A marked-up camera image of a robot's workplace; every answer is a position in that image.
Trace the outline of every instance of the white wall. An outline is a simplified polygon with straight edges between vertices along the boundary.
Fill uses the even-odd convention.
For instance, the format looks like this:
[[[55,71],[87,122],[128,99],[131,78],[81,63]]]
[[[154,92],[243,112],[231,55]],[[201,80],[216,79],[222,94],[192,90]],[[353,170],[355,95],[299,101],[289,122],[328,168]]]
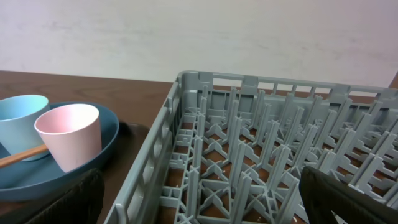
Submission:
[[[207,70],[388,86],[397,0],[2,0],[0,70],[172,81]]]

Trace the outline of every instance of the gray plastic dish rack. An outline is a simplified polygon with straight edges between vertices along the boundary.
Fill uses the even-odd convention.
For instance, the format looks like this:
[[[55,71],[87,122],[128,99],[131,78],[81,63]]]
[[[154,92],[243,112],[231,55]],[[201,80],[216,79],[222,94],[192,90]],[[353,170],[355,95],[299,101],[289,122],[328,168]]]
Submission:
[[[241,87],[217,90],[214,78]],[[278,85],[292,89],[282,96]],[[299,97],[302,86],[309,91]],[[356,103],[353,91],[374,100]],[[182,72],[105,223],[308,222],[304,166],[397,209],[397,97],[388,88]],[[164,208],[171,220],[157,216]]]

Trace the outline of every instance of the brown wooden table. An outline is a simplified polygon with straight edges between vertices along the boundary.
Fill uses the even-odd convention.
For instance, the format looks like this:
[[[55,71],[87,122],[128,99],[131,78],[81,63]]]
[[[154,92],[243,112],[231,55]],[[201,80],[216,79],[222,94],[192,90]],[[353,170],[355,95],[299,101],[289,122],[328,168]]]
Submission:
[[[166,82],[0,71],[0,99],[38,94],[50,103],[90,101],[113,110],[121,121],[134,123],[129,126],[131,134],[119,138],[116,152],[103,169],[104,207],[98,223],[104,222],[171,86]],[[0,202],[0,215],[26,203]]]

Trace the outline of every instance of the wooden spoon handle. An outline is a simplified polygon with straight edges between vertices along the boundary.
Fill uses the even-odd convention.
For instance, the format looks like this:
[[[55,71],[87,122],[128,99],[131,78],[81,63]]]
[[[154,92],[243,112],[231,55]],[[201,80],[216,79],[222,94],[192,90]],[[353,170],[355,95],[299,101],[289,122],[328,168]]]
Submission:
[[[7,156],[5,158],[0,159],[0,168],[6,167],[8,165],[11,165],[13,163],[16,163],[18,161],[21,161],[23,159],[26,159],[30,156],[35,156],[38,155],[42,152],[45,152],[47,150],[46,145],[41,145],[41,146],[36,146],[32,149],[20,152],[18,154],[14,154],[11,156]]]

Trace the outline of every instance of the plate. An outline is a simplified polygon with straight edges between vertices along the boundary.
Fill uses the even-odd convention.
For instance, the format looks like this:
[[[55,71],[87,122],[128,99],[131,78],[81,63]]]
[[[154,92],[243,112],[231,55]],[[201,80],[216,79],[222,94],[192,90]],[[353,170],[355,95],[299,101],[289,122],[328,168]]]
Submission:
[[[103,147],[101,153],[82,166],[67,173],[61,170],[51,154],[36,161],[21,161],[0,168],[0,201],[16,202],[42,197],[85,171],[92,168],[100,168],[110,157],[119,131],[118,117],[110,109],[96,103],[54,103],[50,105],[50,109],[74,103],[86,103],[98,108]],[[0,144],[0,158],[6,156],[9,156],[9,153]]]

